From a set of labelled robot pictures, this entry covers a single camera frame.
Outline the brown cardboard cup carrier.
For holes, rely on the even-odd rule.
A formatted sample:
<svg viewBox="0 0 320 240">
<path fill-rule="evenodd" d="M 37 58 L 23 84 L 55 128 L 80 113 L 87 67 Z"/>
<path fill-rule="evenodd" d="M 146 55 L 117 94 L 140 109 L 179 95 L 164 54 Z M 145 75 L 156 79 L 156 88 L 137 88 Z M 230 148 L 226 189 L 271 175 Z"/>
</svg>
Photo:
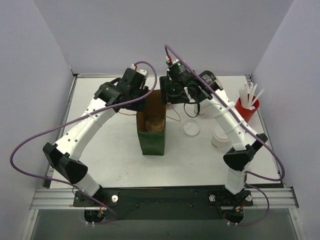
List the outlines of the brown cardboard cup carrier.
<svg viewBox="0 0 320 240">
<path fill-rule="evenodd" d="M 165 119 L 160 117 L 150 117 L 145 121 L 147 132 L 162 132 L 165 129 Z"/>
</svg>

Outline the green paper bag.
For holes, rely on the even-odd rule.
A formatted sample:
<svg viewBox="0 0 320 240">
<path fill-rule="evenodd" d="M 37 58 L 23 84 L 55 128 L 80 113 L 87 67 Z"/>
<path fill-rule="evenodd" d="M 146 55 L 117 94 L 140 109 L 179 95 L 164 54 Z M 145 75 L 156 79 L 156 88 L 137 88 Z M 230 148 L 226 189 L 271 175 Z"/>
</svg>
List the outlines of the green paper bag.
<svg viewBox="0 0 320 240">
<path fill-rule="evenodd" d="M 144 156 L 163 156 L 166 146 L 167 106 L 159 89 L 145 100 L 143 111 L 136 114 L 137 137 Z"/>
</svg>

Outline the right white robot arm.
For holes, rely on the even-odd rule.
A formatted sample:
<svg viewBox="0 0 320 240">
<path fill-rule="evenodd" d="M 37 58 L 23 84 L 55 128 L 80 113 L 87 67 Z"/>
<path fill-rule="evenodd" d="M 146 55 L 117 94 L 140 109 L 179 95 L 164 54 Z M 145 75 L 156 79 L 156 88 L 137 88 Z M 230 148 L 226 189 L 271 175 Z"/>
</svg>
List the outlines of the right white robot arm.
<svg viewBox="0 0 320 240">
<path fill-rule="evenodd" d="M 196 104 L 211 113 L 231 143 L 231 149 L 223 156 L 228 166 L 225 188 L 233 195 L 239 194 L 245 188 L 250 162 L 267 136 L 247 124 L 211 71 L 190 72 L 178 59 L 168 59 L 166 64 L 166 75 L 159 79 L 162 102 Z"/>
</svg>

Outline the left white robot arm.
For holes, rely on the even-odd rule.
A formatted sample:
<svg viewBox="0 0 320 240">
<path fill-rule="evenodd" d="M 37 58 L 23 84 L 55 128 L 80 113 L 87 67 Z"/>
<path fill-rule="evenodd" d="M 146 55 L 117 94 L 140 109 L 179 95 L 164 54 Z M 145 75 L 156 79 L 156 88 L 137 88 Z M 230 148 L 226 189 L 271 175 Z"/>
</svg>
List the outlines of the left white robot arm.
<svg viewBox="0 0 320 240">
<path fill-rule="evenodd" d="M 84 199 L 92 206 L 101 203 L 102 187 L 89 174 L 88 167 L 80 162 L 80 157 L 103 124 L 121 109 L 120 103 L 127 102 L 124 108 L 128 110 L 143 110 L 145 100 L 132 100 L 149 91 L 145 85 L 147 77 L 147 70 L 132 66 L 125 70 L 122 77 L 101 84 L 82 114 L 83 119 L 54 144 L 46 143 L 43 147 L 50 166 L 82 190 Z"/>
</svg>

